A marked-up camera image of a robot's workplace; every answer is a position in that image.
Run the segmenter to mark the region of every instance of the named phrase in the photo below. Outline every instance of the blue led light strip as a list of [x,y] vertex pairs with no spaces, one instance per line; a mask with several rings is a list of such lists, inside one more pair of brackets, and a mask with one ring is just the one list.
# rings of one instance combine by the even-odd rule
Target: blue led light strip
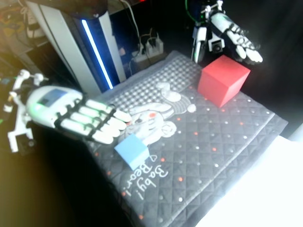
[[101,56],[100,56],[100,53],[99,53],[98,48],[97,48],[97,46],[95,44],[94,38],[91,35],[90,29],[89,29],[89,26],[88,26],[86,20],[82,20],[82,24],[83,24],[84,30],[86,32],[86,35],[89,38],[89,42],[90,42],[90,44],[91,44],[91,46],[92,46],[92,48],[94,50],[94,53],[95,53],[95,55],[97,57],[99,65],[100,65],[100,67],[101,67],[101,69],[102,69],[102,71],[104,73],[104,76],[105,76],[105,79],[106,79],[106,81],[108,83],[108,86],[109,86],[110,89],[113,89],[112,82],[109,79],[109,76],[107,74],[107,71],[105,69],[105,66],[104,66],[103,61],[102,61]]

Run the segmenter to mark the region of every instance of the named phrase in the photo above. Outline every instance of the red cube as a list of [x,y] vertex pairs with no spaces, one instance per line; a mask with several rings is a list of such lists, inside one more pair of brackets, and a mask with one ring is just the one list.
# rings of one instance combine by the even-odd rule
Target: red cube
[[249,73],[249,69],[223,55],[202,70],[198,92],[222,107],[240,91]]

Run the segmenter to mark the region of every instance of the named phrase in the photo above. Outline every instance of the blue cube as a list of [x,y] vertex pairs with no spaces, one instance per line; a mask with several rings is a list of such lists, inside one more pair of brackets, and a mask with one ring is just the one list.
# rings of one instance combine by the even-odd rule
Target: blue cube
[[115,150],[132,170],[135,170],[139,165],[143,164],[150,156],[148,147],[134,134],[131,134],[115,146]]

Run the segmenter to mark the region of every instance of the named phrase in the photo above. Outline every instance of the gingham fabric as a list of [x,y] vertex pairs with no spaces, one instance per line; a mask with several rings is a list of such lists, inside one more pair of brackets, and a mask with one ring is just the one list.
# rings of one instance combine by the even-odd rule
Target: gingham fabric
[[173,52],[166,61],[100,97],[128,111],[150,102],[163,103],[156,85],[168,82],[172,91],[196,105],[194,113],[175,114],[168,119],[176,125],[176,133],[149,145],[150,158],[135,171],[115,152],[117,141],[111,146],[88,143],[100,168],[143,226],[196,223],[201,207],[203,211],[209,209],[209,199],[217,190],[228,185],[233,175],[243,173],[286,125],[241,92],[219,109],[197,92],[200,74],[199,66]]

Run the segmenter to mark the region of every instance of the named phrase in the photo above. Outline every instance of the white robotic hand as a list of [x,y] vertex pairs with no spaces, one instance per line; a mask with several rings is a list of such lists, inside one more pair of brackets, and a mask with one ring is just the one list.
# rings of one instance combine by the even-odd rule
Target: white robotic hand
[[262,56],[255,45],[246,37],[245,32],[224,13],[215,13],[210,17],[212,32],[224,40],[238,61],[249,64],[261,63]]
[[27,100],[27,112],[41,125],[68,130],[96,142],[111,144],[131,121],[128,113],[65,87],[45,86],[33,91]]

